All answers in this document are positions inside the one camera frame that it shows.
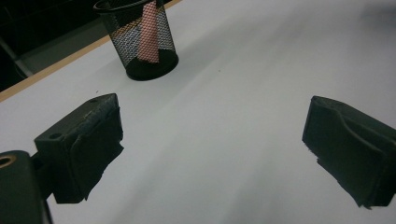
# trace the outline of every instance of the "black mesh cup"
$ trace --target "black mesh cup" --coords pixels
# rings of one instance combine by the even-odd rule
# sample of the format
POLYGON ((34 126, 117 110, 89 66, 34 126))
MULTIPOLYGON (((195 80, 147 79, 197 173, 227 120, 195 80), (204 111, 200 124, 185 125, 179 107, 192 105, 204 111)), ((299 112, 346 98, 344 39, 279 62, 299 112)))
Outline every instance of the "black mesh cup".
POLYGON ((93 6, 133 80, 151 80, 172 71, 178 57, 163 0, 102 0, 93 6))

